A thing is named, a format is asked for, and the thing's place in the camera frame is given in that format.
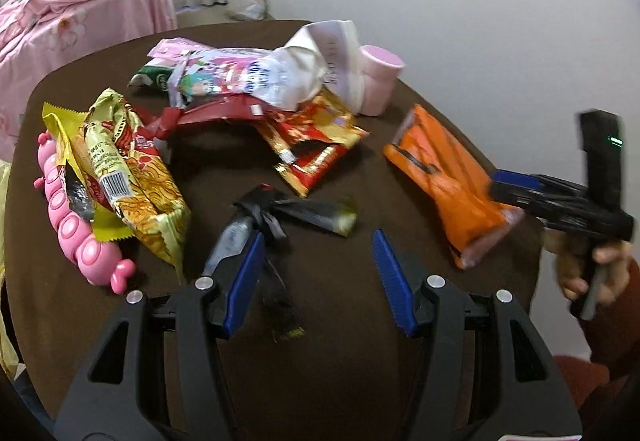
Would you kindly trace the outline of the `red sleeve forearm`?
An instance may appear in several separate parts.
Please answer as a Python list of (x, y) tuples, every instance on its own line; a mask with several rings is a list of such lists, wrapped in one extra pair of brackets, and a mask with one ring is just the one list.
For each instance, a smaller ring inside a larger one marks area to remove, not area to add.
[(612, 401), (639, 367), (639, 267), (629, 265), (629, 283), (612, 305), (580, 323), (591, 349), (589, 361), (558, 355), (555, 362), (570, 389), (574, 404)]

